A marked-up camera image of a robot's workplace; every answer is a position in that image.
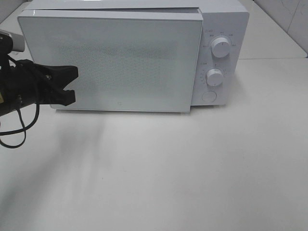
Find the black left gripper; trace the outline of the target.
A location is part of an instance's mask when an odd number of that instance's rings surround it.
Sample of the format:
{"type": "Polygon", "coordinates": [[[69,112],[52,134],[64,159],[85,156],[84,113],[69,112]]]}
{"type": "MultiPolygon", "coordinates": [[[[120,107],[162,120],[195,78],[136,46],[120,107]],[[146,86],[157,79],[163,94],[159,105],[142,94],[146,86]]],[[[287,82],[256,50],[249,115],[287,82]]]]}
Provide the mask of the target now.
{"type": "Polygon", "coordinates": [[[78,78],[78,68],[72,65],[47,66],[30,60],[0,61],[0,115],[31,104],[59,104],[68,106],[76,101],[73,90],[64,90],[78,78]]]}

